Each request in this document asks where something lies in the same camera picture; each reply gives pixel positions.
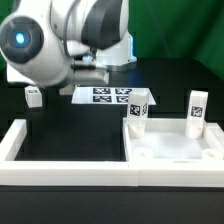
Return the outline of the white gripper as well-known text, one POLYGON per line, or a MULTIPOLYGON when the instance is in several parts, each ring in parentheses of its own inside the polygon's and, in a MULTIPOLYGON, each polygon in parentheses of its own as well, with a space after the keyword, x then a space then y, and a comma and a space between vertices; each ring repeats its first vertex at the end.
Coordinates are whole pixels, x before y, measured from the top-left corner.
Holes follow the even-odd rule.
POLYGON ((75 60, 71 65, 70 77, 59 94, 72 95, 77 86, 105 86, 109 83, 109 69, 94 59, 75 60))

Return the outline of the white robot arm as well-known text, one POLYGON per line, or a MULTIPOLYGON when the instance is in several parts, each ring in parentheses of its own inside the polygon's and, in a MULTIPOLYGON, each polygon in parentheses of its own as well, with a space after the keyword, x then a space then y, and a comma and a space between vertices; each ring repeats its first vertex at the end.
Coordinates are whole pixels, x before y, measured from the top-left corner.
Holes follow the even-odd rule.
POLYGON ((39 88, 106 85, 136 62, 129 0, 15 0, 0 23, 7 81, 39 88))

